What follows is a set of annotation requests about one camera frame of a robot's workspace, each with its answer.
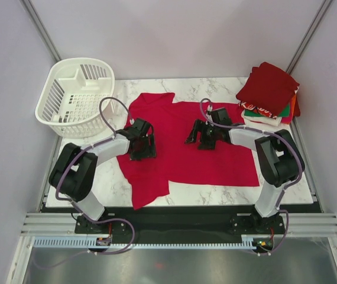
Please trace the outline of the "crimson red t shirt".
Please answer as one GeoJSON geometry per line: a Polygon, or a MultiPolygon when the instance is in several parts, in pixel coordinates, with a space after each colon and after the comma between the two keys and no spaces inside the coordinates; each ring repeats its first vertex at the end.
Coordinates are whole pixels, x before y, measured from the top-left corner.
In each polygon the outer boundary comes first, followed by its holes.
{"type": "Polygon", "coordinates": [[[214,150],[186,144],[196,119],[197,102],[174,102],[174,93],[141,93],[129,106],[135,118],[154,127],[157,156],[132,161],[117,158],[132,188],[132,206],[140,209],[169,194],[169,182],[193,185],[255,187],[259,185],[251,150],[219,141],[214,150]]]}

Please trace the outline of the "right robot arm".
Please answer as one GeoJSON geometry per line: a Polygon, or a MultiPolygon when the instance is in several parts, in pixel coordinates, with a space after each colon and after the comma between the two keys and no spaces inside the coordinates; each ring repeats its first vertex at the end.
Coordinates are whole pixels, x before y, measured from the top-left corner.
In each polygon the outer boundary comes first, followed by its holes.
{"type": "Polygon", "coordinates": [[[198,149],[213,150],[217,141],[223,141],[257,153],[264,183],[249,223],[255,232],[265,232],[271,227],[270,217],[279,212],[286,189],[302,178],[305,165],[296,143],[287,130],[271,133],[235,124],[226,108],[209,108],[203,116],[204,121],[195,120],[186,144],[195,143],[199,138],[198,149]]]}

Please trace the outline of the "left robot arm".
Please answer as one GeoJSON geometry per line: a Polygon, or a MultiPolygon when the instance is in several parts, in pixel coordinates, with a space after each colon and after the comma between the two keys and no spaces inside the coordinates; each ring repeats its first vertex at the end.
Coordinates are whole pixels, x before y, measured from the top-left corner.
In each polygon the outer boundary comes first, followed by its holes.
{"type": "Polygon", "coordinates": [[[89,226],[102,233],[109,226],[105,207],[92,192],[96,168],[114,157],[129,155],[132,161],[155,158],[154,127],[140,118],[130,126],[90,146],[67,143],[53,167],[49,184],[65,195],[80,213],[87,216],[89,226]]]}

